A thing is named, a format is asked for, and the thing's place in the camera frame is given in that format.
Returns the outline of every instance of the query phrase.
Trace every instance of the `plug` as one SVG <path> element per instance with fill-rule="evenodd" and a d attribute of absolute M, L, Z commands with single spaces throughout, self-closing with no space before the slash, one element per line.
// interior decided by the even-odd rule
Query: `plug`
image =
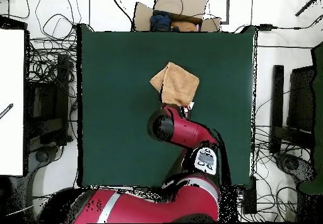
<path fill-rule="evenodd" d="M 274 27 L 271 24 L 268 23 L 261 23 L 259 25 L 259 31 L 271 31 L 272 29 L 277 29 L 278 27 Z"/>

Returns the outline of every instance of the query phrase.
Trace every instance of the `black cable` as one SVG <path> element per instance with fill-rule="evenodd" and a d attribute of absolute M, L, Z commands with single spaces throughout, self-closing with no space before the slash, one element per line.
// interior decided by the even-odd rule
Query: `black cable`
<path fill-rule="evenodd" d="M 156 0 L 155 1 L 155 4 L 154 4 L 154 7 L 153 7 L 153 9 L 155 9 L 155 6 L 156 6 L 156 3 L 158 2 L 159 0 Z M 183 10 L 184 10 L 184 3 L 183 3 L 183 0 L 180 0 L 180 2 L 182 3 L 182 11 L 180 12 L 180 14 L 179 15 L 181 15 L 182 13 L 183 13 Z"/>
<path fill-rule="evenodd" d="M 320 20 L 323 18 L 323 15 L 320 15 L 319 17 L 317 17 L 315 19 L 315 21 L 313 23 L 311 23 L 309 26 L 307 27 L 289 27 L 289 28 L 285 28 L 285 27 L 273 27 L 273 29 L 284 29 L 284 30 L 300 30 L 300 29 L 308 29 L 310 27 L 312 27 L 314 24 L 317 24 L 318 22 L 320 22 Z"/>
<path fill-rule="evenodd" d="M 16 15 L 10 15 L 9 12 L 6 15 L 0 15 L 0 16 L 8 16 L 8 17 L 11 16 L 11 17 L 19 18 L 19 19 L 27 19 L 29 17 L 29 15 L 30 15 L 30 8 L 29 8 L 29 2 L 28 2 L 28 0 L 26 0 L 26 3 L 27 3 L 27 7 L 28 7 L 28 14 L 27 14 L 26 17 L 20 17 L 20 16 L 16 16 Z"/>
<path fill-rule="evenodd" d="M 69 122 L 71 123 L 71 128 L 72 128 L 72 132 L 74 134 L 74 137 L 76 138 L 76 140 L 78 140 L 78 137 L 75 135 L 75 132 L 74 132 L 73 122 L 71 120 L 72 113 L 73 113 L 73 111 L 76 110 L 76 109 L 73 108 L 73 106 L 75 105 L 75 103 L 77 102 L 77 100 L 75 100 L 75 102 L 73 104 L 72 104 L 72 100 L 71 99 L 69 99 L 69 101 L 71 102 L 71 110 L 69 111 Z"/>
<path fill-rule="evenodd" d="M 74 182 L 73 182 L 73 188 L 75 188 L 75 182 L 76 182 L 77 178 L 78 178 L 78 168 L 76 169 L 76 176 L 75 176 L 75 179 L 74 179 Z"/>
<path fill-rule="evenodd" d="M 117 3 L 116 0 L 114 0 L 114 3 L 118 6 L 119 9 L 121 9 L 121 11 L 128 17 L 128 19 L 130 20 L 131 22 L 131 31 L 135 31 L 135 26 L 134 26 L 134 21 L 131 20 L 131 18 L 129 17 L 129 15 L 120 7 L 120 5 Z"/>
<path fill-rule="evenodd" d="M 211 13 L 198 13 L 198 14 L 196 14 L 196 15 L 192 15 L 192 16 L 188 16 L 188 17 L 185 17 L 185 18 L 179 19 L 178 21 L 183 21 L 183 20 L 186 20 L 186 19 L 188 19 L 188 18 L 195 17 L 195 16 L 197 16 L 197 15 L 212 15 L 212 14 L 211 14 Z M 220 18 L 220 17 L 217 17 L 217 16 L 215 16 L 215 15 L 212 15 L 212 16 L 214 16 L 214 18 L 210 18 L 210 19 L 212 19 L 212 22 L 213 22 L 213 23 L 214 23 L 214 25 L 215 25 L 216 31 L 218 32 L 218 31 L 219 31 L 219 28 L 216 26 L 216 23 L 214 22 L 214 19 L 217 19 L 217 18 L 221 19 L 221 18 Z"/>
<path fill-rule="evenodd" d="M 257 109 L 257 110 L 256 110 L 256 112 L 255 112 L 255 116 L 257 115 L 257 112 L 258 112 L 258 110 L 260 109 L 260 107 L 262 107 L 263 105 L 265 105 L 266 103 L 268 103 L 271 99 L 272 99 L 272 97 L 271 97 L 268 101 L 264 102 L 262 105 L 260 105 L 260 106 L 258 107 L 258 109 Z"/>

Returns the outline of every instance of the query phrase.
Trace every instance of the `cable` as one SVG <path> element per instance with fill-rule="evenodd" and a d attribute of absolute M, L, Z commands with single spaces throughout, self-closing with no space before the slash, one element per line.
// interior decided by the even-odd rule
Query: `cable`
<path fill-rule="evenodd" d="M 290 28 L 284 28 L 284 27 L 273 27 L 273 29 L 284 29 L 284 30 L 300 30 L 300 29 L 308 29 L 310 27 L 312 27 L 314 24 L 317 24 L 318 22 L 320 22 L 320 20 L 323 18 L 323 15 L 320 15 L 319 17 L 317 17 L 315 19 L 315 21 L 313 21 L 313 23 L 311 23 L 309 26 L 307 27 L 290 27 Z"/>
<path fill-rule="evenodd" d="M 186 20 L 186 19 L 188 19 L 188 18 L 192 18 L 192 17 L 195 17 L 195 16 L 197 16 L 197 15 L 212 15 L 212 16 L 214 16 L 214 18 L 210 18 L 210 19 L 212 19 L 212 22 L 214 23 L 214 25 L 215 25 L 215 28 L 216 28 L 216 31 L 218 32 L 219 31 L 219 28 L 216 26 L 216 23 L 214 22 L 214 19 L 221 19 L 220 17 L 217 17 L 217 16 L 215 16 L 215 15 L 213 15 L 213 14 L 211 14 L 211 13 L 198 13 L 198 14 L 196 14 L 196 15 L 192 15 L 192 16 L 188 16 L 188 17 L 185 17 L 185 18 L 182 18 L 182 19 L 179 19 L 178 21 L 183 21 L 183 20 Z"/>
<path fill-rule="evenodd" d="M 128 19 L 130 20 L 131 22 L 131 31 L 135 31 L 135 26 L 134 26 L 134 21 L 131 20 L 131 18 L 129 17 L 129 15 L 120 7 L 120 5 L 117 3 L 116 0 L 114 0 L 114 3 L 118 6 L 119 9 L 121 9 L 121 11 L 128 17 Z"/>
<path fill-rule="evenodd" d="M 75 102 L 73 104 L 72 104 L 71 99 L 69 99 L 69 101 L 71 102 L 71 110 L 69 111 L 69 122 L 71 123 L 71 128 L 72 128 L 72 132 L 74 134 L 74 137 L 76 138 L 76 140 L 78 140 L 78 137 L 75 135 L 74 128 L 73 128 L 73 123 L 72 123 L 72 120 L 71 120 L 72 112 L 77 109 L 77 107 L 75 108 L 75 104 L 77 103 L 77 100 L 75 100 Z"/>
<path fill-rule="evenodd" d="M 258 109 L 257 109 L 257 110 L 256 110 L 256 112 L 255 112 L 255 116 L 257 115 L 257 112 L 258 112 L 258 110 L 260 109 L 260 107 L 262 107 L 263 105 L 265 105 L 266 103 L 268 103 L 271 99 L 272 99 L 272 97 L 271 97 L 268 101 L 264 102 L 262 105 L 260 105 L 260 106 L 258 107 Z"/>
<path fill-rule="evenodd" d="M 156 3 L 158 2 L 159 0 L 156 0 L 155 1 L 155 4 L 154 4 L 154 7 L 153 7 L 153 9 L 155 9 L 155 6 L 156 6 Z M 183 10 L 184 10 L 184 3 L 183 3 L 183 0 L 180 0 L 180 2 L 182 3 L 182 11 L 180 12 L 180 14 L 179 15 L 181 15 L 182 13 L 183 13 Z"/>
<path fill-rule="evenodd" d="M 17 214 L 17 213 L 22 212 L 22 211 L 24 211 L 24 210 L 30 209 L 30 208 L 32 208 L 33 206 L 34 206 L 34 205 L 31 205 L 31 206 L 29 206 L 29 207 L 27 207 L 27 208 L 23 208 L 23 209 L 18 210 L 18 211 L 16 211 L 16 212 L 10 213 L 10 214 L 8 214 L 7 216 L 10 216 L 10 215 L 13 215 L 13 214 Z"/>
<path fill-rule="evenodd" d="M 279 204 L 279 203 L 278 203 L 278 194 L 279 194 L 282 190 L 284 190 L 284 189 L 291 189 L 291 190 L 293 190 L 293 191 L 297 192 L 297 190 L 296 190 L 296 189 L 294 189 L 294 188 L 292 188 L 292 187 L 289 187 L 289 186 L 285 186 L 285 187 L 280 188 L 280 189 L 277 191 L 277 193 L 276 193 L 276 203 L 277 203 L 277 204 Z M 288 221 L 288 220 L 287 220 L 286 218 L 284 218 L 284 217 L 283 217 L 283 215 L 281 214 L 281 211 L 280 211 L 279 206 L 278 206 L 278 213 L 279 213 L 280 217 L 281 217 L 284 221 Z"/>
<path fill-rule="evenodd" d="M 75 176 L 75 179 L 74 179 L 74 182 L 73 182 L 73 188 L 75 188 L 75 182 L 76 182 L 77 178 L 78 178 L 78 168 L 76 169 L 76 176 Z"/>
<path fill-rule="evenodd" d="M 10 14 L 0 15 L 0 16 L 8 16 L 8 17 L 11 16 L 11 17 L 19 18 L 19 19 L 27 19 L 29 17 L 29 15 L 30 15 L 30 8 L 29 8 L 29 2 L 28 2 L 28 0 L 26 0 L 26 3 L 27 3 L 27 7 L 28 7 L 28 14 L 27 14 L 26 17 L 20 17 L 20 16 L 10 15 Z"/>

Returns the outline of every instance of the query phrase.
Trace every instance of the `wire bundle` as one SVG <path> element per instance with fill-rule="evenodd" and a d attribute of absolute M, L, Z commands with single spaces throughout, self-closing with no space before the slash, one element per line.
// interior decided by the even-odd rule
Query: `wire bundle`
<path fill-rule="evenodd" d="M 266 103 L 268 103 L 271 99 L 267 100 L 266 102 L 264 102 L 263 104 L 261 104 L 256 113 L 259 111 L 259 109 Z M 268 183 L 268 181 L 266 180 L 269 176 L 269 169 L 266 167 L 267 163 L 274 163 L 276 165 L 276 159 L 275 159 L 275 154 L 269 154 L 269 138 L 271 139 L 275 139 L 275 137 L 270 136 L 270 134 L 263 130 L 263 127 L 268 127 L 270 128 L 271 126 L 254 126 L 255 129 L 255 145 L 254 145 L 254 150 L 255 150 L 255 159 L 253 162 L 253 167 L 252 167 L 252 175 L 254 175 L 257 179 L 257 181 L 264 181 L 266 183 L 266 185 L 269 188 L 269 192 L 270 194 L 266 194 L 261 196 L 260 194 L 257 193 L 258 198 L 257 198 L 257 204 L 269 204 L 270 206 L 267 208 L 262 208 L 262 209 L 258 209 L 257 213 L 254 215 L 250 215 L 251 218 L 249 218 L 247 215 L 243 215 L 242 213 L 239 212 L 239 216 L 240 216 L 240 220 L 245 220 L 247 222 L 266 222 L 269 221 L 267 219 L 265 219 L 265 215 L 272 215 L 273 219 L 270 221 L 276 222 L 276 220 L 278 219 L 278 217 L 280 216 L 283 221 L 289 221 L 288 217 L 287 217 L 287 212 L 291 211 L 294 215 L 296 214 L 296 205 L 297 203 L 292 203 L 290 201 L 288 201 L 287 203 L 284 203 L 283 200 L 279 197 L 279 193 L 282 190 L 285 189 L 290 189 L 292 191 L 297 192 L 296 189 L 289 187 L 289 186 L 285 186 L 282 187 L 280 189 L 277 190 L 276 194 L 273 194 L 273 190 L 270 186 L 270 184 Z M 301 150 L 301 156 L 303 155 L 303 150 L 306 151 L 308 153 L 308 155 L 310 155 L 309 150 L 305 149 L 305 148 L 301 148 L 298 146 L 295 146 L 289 142 L 286 141 L 282 141 L 281 144 L 283 144 L 285 146 L 285 148 L 281 149 L 280 151 L 282 153 L 287 153 L 287 152 L 292 152 L 295 150 Z M 267 175 L 266 176 L 262 176 L 258 173 L 257 171 L 257 167 L 258 165 L 263 165 L 265 167 L 265 169 L 267 170 Z M 241 198 L 241 193 L 238 197 L 238 208 L 242 207 L 242 198 Z"/>

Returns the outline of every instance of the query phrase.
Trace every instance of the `desk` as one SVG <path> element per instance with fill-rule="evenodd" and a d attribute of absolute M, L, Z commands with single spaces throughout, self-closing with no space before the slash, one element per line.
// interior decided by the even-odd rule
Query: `desk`
<path fill-rule="evenodd" d="M 233 34 L 78 26 L 78 185 L 162 185 L 182 148 L 147 133 L 160 108 L 149 81 L 171 61 L 200 79 L 191 119 L 221 133 L 232 183 L 248 186 L 254 33 L 253 27 Z"/>

